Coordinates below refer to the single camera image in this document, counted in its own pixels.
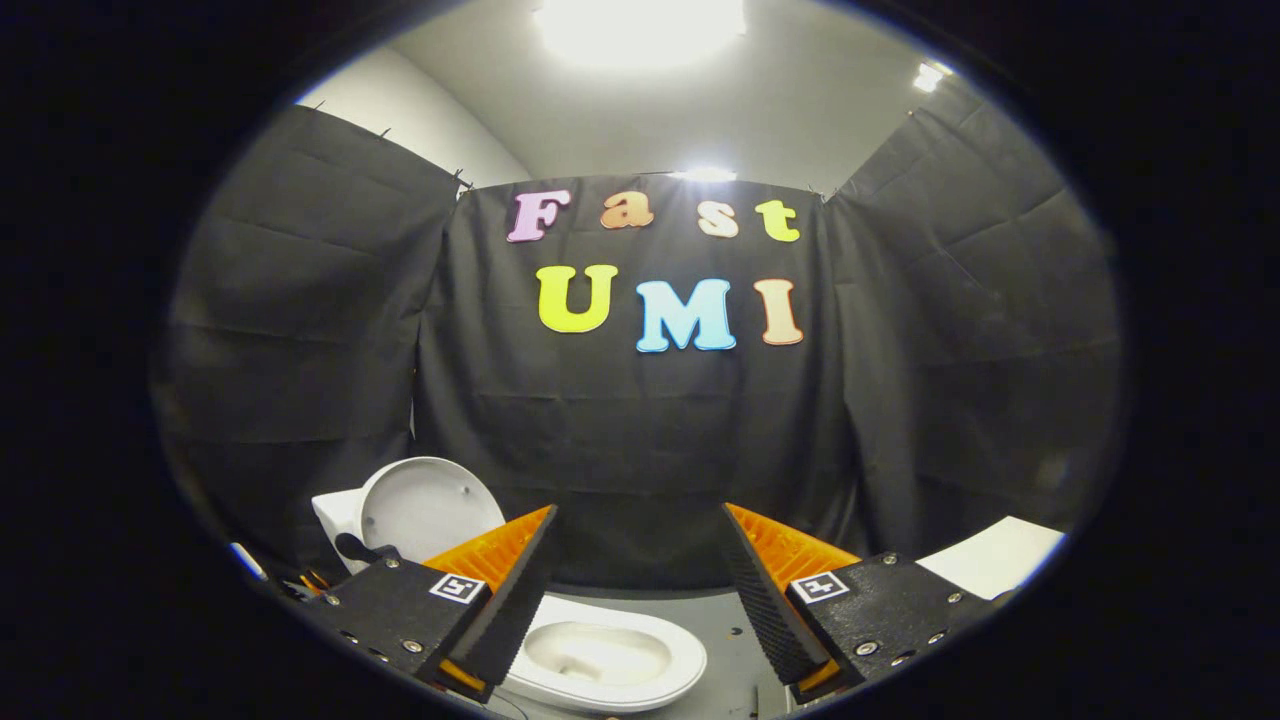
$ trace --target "foam letter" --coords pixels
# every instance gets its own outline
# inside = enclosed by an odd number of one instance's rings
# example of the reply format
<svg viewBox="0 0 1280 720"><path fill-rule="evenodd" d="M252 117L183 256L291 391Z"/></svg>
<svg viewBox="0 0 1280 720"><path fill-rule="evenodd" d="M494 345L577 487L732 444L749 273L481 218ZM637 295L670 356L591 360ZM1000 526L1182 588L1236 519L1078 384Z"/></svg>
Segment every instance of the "foam letter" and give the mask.
<svg viewBox="0 0 1280 720"><path fill-rule="evenodd" d="M751 287L764 299L764 342L769 345L795 345L804 340L791 314L791 281L756 281Z"/></svg>
<svg viewBox="0 0 1280 720"><path fill-rule="evenodd" d="M620 192L604 201L608 208L600 215L600 224L609 228L643 228L653 222L653 213L649 211L649 196L643 192Z"/></svg>
<svg viewBox="0 0 1280 720"><path fill-rule="evenodd" d="M585 333L600 327L609 316L611 279L618 274L613 265L588 265L584 274L591 278L591 305L586 313L568 311L568 279L577 270L567 265L549 265L538 270L543 287L538 292L538 316L558 333Z"/></svg>
<svg viewBox="0 0 1280 720"><path fill-rule="evenodd" d="M728 310L724 307L728 281L708 278L699 282L687 305L680 302L671 283L664 281L640 283L636 292L644 299L644 337L636 343L640 352L662 352L671 347L662 334L663 324L681 350L689 345L695 324L698 337L694 347L698 350L728 350L737 345L728 334Z"/></svg>
<svg viewBox="0 0 1280 720"><path fill-rule="evenodd" d="M553 190L550 192L524 192L516 196L520 210L516 211L516 228L507 236L507 242L527 242L541 240L545 232L538 227L552 227L556 222L556 213L559 205L568 205L570 195L567 190Z"/></svg>
<svg viewBox="0 0 1280 720"><path fill-rule="evenodd" d="M698 228L704 233L716 237L733 237L737 234L737 223L733 222L733 209L724 202L705 200L698 204Z"/></svg>
<svg viewBox="0 0 1280 720"><path fill-rule="evenodd" d="M796 211L785 208L781 200L769 200L755 206L755 211L764 215L764 232L780 242L795 242L800 238L800 231L787 227L787 218L795 218Z"/></svg>

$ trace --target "ceiling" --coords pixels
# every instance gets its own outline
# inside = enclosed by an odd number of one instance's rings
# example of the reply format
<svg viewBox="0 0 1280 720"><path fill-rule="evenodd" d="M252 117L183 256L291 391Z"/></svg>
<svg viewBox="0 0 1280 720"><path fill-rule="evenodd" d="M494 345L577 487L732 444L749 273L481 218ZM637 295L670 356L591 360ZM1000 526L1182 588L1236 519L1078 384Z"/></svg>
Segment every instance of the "ceiling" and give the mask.
<svg viewBox="0 0 1280 720"><path fill-rule="evenodd" d="M829 193L925 96L911 86L919 50L817 1L745 0L745 36L640 74L549 53L539 6L472 0L392 42L534 178L710 165Z"/></svg>

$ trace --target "orange gripper pad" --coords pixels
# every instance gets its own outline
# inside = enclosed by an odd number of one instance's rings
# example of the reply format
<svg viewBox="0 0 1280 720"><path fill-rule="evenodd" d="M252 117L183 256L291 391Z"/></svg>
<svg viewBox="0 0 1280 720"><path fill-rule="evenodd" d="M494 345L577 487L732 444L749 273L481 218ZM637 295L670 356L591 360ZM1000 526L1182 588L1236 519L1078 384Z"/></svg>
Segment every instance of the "orange gripper pad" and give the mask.
<svg viewBox="0 0 1280 720"><path fill-rule="evenodd" d="M454 573L489 583L497 591L507 579L507 573L520 559L529 538L547 518L550 505L534 510L488 533L447 550L422 565L442 573Z"/></svg>
<svg viewBox="0 0 1280 720"><path fill-rule="evenodd" d="M733 519L742 527L746 538L751 541L751 547L760 557L760 562L769 571L769 578L778 587L778 592L783 594L792 580L845 568L859 561L856 555L827 544L777 520L771 520L759 512L751 512L731 502L726 502L724 507L728 507Z"/></svg>

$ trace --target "gray floor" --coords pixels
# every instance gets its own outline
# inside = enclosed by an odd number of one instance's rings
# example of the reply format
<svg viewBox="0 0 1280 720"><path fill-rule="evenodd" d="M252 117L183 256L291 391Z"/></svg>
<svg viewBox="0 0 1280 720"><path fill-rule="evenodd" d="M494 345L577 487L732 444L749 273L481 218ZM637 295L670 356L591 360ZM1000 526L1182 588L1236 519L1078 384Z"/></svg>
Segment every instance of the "gray floor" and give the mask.
<svg viewBox="0 0 1280 720"><path fill-rule="evenodd" d="M666 707L627 715L628 719L717 717L749 720L756 712L758 687L769 698L777 696L780 703L785 706L785 702L781 701L785 689L774 678L768 660L751 633L751 625L737 600L737 593L730 592L689 600L602 600L563 594L559 597L669 620L696 635L707 647L707 670L687 694ZM525 716L529 720L607 717L607 714L603 712L575 712L550 707L522 698L502 687L497 689L495 694L497 697L489 701L488 708L516 720L524 720ZM768 720L773 715L774 712L768 712L760 720Z"/></svg>

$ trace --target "purple letter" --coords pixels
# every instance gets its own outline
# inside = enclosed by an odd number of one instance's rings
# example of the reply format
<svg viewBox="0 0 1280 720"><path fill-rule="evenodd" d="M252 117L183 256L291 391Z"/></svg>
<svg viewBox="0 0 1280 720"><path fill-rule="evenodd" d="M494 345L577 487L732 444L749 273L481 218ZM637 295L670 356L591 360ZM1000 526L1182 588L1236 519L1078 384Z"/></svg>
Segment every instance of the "purple letter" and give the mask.
<svg viewBox="0 0 1280 720"><path fill-rule="evenodd" d="M520 210L516 211L516 229L511 231L511 234L507 236L507 242L541 240L547 233L538 227L538 220L541 220L544 227L552 227L552 223L556 222L556 211L559 210L559 205L568 205L568 201L567 190L517 195L516 202L520 202Z"/></svg>

